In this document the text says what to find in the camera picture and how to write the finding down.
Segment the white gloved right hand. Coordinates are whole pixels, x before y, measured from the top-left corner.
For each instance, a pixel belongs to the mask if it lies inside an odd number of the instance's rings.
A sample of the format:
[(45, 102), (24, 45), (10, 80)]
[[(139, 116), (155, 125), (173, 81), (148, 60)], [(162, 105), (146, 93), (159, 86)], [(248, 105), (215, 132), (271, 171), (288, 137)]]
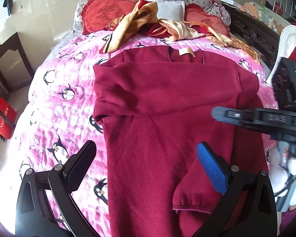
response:
[(267, 153), (269, 178), (275, 198), (276, 210), (286, 212), (296, 205), (296, 157), (292, 145), (279, 141)]

